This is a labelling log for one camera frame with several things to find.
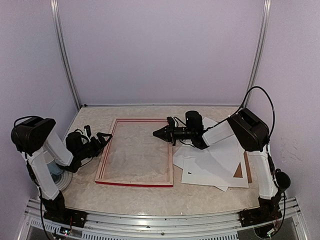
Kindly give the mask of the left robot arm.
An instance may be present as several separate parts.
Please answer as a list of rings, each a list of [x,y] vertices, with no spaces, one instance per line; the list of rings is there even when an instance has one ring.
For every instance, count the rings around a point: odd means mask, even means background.
[[[65,205],[62,191],[49,169],[53,163],[61,172],[76,173],[84,166],[83,160],[98,157],[112,139],[112,134],[98,132],[92,136],[91,127],[76,129],[63,142],[55,131],[53,118],[29,115],[16,119],[11,140],[24,157],[31,180],[39,191],[39,198],[47,220],[64,224],[83,224],[87,213],[72,210]]]

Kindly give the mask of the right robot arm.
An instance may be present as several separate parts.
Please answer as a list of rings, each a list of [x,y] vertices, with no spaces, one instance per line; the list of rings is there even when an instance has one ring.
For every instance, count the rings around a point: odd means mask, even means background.
[[[172,145],[176,141],[190,140],[199,150],[235,136],[247,157],[255,164],[259,187],[259,206],[240,212],[241,224],[250,226],[283,217],[279,202],[285,187],[282,186],[286,175],[275,168],[269,152],[270,133],[268,126],[249,109],[238,109],[231,116],[214,126],[205,127],[198,111],[185,113],[185,125],[179,126],[171,116],[166,118],[167,125],[152,134]]]

